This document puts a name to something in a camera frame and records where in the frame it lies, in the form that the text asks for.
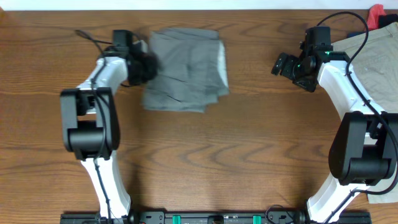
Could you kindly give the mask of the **grey shorts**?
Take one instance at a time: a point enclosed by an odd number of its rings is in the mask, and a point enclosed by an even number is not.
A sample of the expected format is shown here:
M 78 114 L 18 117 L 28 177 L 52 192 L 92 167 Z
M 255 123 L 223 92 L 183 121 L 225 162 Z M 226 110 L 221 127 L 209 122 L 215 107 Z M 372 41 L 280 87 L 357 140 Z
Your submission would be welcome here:
M 229 94 L 226 53 L 219 32 L 167 28 L 152 33 L 150 46 L 159 74 L 146 84 L 147 110 L 203 113 Z

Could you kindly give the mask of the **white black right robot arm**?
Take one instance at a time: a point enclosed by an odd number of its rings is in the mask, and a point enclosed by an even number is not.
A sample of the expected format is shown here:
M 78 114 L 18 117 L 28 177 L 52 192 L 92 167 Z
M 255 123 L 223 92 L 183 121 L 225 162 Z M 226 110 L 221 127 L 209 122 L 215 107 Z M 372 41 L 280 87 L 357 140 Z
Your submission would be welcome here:
M 333 49 L 329 27 L 307 29 L 300 49 L 298 57 L 281 53 L 272 74 L 308 92 L 322 87 L 341 123 L 328 155 L 330 174 L 306 209 L 292 215 L 292 223 L 370 223 L 368 215 L 342 212 L 359 194 L 384 195 L 396 186 L 397 114 L 368 95 L 352 58 Z

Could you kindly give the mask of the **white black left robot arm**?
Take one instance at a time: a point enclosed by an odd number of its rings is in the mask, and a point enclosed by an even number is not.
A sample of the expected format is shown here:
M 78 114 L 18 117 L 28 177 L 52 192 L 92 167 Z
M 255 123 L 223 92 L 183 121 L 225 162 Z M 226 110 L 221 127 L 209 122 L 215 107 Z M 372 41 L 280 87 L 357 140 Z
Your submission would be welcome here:
M 99 49 L 90 76 L 61 92 L 63 144 L 89 174 L 100 209 L 96 214 L 63 214 L 60 223 L 140 222 L 119 172 L 121 137 L 114 96 L 120 86 L 139 86 L 157 74 L 157 59 L 147 44 L 129 30 L 114 30 L 112 41 Z

